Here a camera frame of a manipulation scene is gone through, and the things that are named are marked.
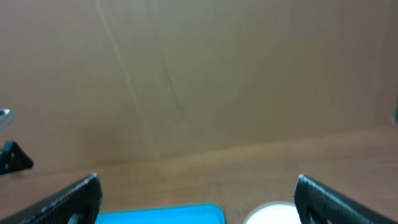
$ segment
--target black object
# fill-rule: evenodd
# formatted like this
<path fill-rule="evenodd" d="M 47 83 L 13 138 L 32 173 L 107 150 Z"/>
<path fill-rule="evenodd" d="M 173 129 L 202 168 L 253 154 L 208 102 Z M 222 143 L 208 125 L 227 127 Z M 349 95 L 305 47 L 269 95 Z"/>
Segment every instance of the black object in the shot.
<path fill-rule="evenodd" d="M 396 223 L 304 174 L 298 177 L 294 203 L 303 224 Z"/>
<path fill-rule="evenodd" d="M 102 201 L 102 189 L 96 173 L 5 218 L 0 224 L 92 224 Z"/>
<path fill-rule="evenodd" d="M 6 141 L 0 150 L 0 175 L 30 169 L 33 164 L 32 159 L 14 141 Z"/>

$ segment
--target beige wall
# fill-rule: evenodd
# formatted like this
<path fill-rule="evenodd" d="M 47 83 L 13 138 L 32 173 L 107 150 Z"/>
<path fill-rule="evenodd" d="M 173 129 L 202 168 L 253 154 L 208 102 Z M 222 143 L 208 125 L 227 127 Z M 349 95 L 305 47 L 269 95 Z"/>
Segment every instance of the beige wall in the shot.
<path fill-rule="evenodd" d="M 0 106 L 34 172 L 388 124 L 394 0 L 5 0 Z"/>

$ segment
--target blue tray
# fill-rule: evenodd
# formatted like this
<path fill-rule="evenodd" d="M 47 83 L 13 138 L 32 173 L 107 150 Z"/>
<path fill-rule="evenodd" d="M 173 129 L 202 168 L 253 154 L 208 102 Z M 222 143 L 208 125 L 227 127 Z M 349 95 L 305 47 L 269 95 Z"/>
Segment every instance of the blue tray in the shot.
<path fill-rule="evenodd" d="M 225 224 L 224 213 L 214 204 L 106 212 L 98 214 L 95 224 Z"/>

